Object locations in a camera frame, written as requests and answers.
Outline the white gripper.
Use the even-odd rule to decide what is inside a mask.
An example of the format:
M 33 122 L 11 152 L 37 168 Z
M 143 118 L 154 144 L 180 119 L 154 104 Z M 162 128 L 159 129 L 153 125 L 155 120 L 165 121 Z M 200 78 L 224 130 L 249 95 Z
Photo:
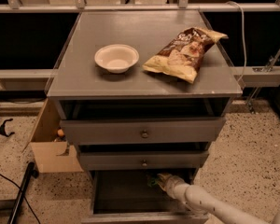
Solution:
M 179 201 L 186 200 L 186 190 L 189 184 L 184 182 L 180 176 L 169 173 L 159 173 L 157 177 L 161 180 L 158 184 L 163 191 L 167 194 L 172 194 L 172 197 Z

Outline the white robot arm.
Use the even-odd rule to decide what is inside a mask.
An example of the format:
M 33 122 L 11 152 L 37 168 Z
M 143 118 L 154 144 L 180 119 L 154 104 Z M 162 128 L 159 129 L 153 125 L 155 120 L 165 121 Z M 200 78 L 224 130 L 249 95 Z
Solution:
M 224 224 L 280 224 L 280 211 L 271 223 L 254 217 L 236 207 L 224 203 L 204 188 L 186 183 L 181 177 L 168 173 L 157 174 L 158 185 L 171 198 L 179 200 L 193 211 L 205 211 Z

